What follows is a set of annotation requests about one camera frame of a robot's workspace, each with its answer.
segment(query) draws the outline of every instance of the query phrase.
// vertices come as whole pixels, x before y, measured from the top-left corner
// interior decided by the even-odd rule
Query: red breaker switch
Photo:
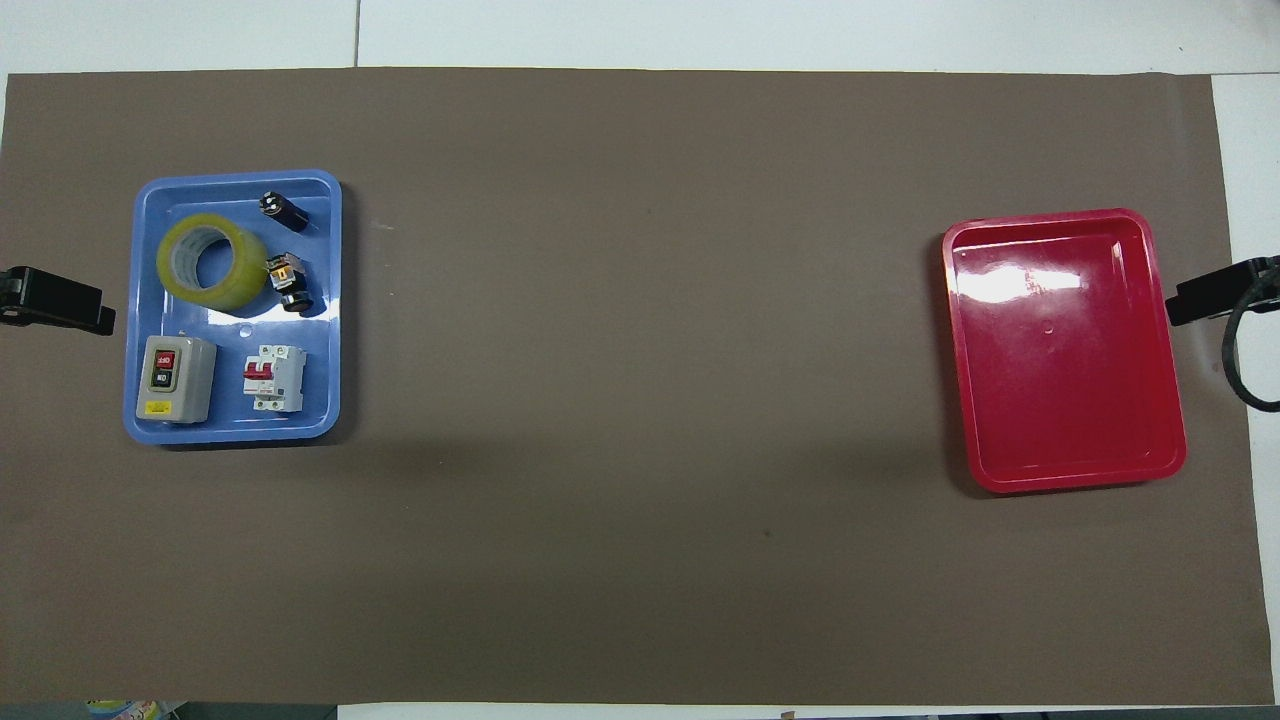
[[[244,366],[246,380],[270,380],[274,378],[270,363],[250,363]]]

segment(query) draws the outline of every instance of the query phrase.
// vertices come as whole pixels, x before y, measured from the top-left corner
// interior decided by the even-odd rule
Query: black clamp
[[[1178,295],[1165,301],[1171,325],[1201,318],[1229,315],[1222,333],[1222,373],[1236,397],[1263,413],[1280,413],[1280,400],[1267,401],[1249,392],[1240,378],[1235,336],[1245,311],[1280,310],[1280,255],[1253,258],[1178,283]]]
[[[93,286],[17,265],[0,273],[0,323],[36,323],[109,336],[115,332],[115,310],[102,305],[102,291]]]

